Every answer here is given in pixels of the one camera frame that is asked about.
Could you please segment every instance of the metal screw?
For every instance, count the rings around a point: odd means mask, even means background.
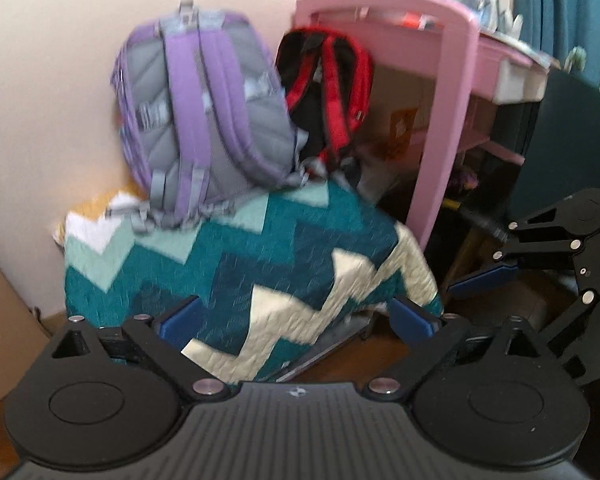
[[[400,383],[391,377],[377,377],[369,383],[369,389],[375,394],[391,395],[400,389]]]
[[[193,391],[200,395],[215,395],[224,390],[224,383],[218,379],[200,379],[193,383]]]
[[[592,290],[588,290],[587,292],[585,292],[582,295],[582,303],[584,303],[585,305],[589,305],[593,302],[593,300],[595,299],[596,295],[593,293]]]

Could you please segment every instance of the red backpack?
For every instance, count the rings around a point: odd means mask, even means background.
[[[300,160],[321,176],[342,170],[350,182],[358,180],[352,136],[369,108],[368,51],[335,30],[294,28],[280,43],[276,66],[291,119],[309,133]]]

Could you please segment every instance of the gray backpack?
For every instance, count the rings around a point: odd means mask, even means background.
[[[148,201],[134,230],[195,225],[264,190],[297,187],[306,134],[288,116],[267,47],[235,12],[179,12],[136,28],[111,83],[125,158]]]

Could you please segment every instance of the quilt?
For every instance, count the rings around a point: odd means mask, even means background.
[[[72,210],[64,245],[68,315],[117,326],[195,294],[203,307],[182,353],[223,381],[263,380],[343,317],[406,294],[440,314],[411,232],[332,182],[272,192],[188,231],[133,232],[105,218],[129,187]]]

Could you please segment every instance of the blue gripper pad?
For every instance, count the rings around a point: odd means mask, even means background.
[[[203,303],[197,296],[189,296],[183,302],[155,318],[153,329],[160,339],[178,351],[191,341],[200,330],[203,318]]]
[[[439,318],[404,296],[398,296],[389,302],[389,324],[406,344],[428,339],[442,326]]]
[[[517,263],[503,262],[463,276],[449,285],[447,291],[455,300],[465,300],[476,294],[489,292],[490,290],[506,285],[515,280],[517,276]]]

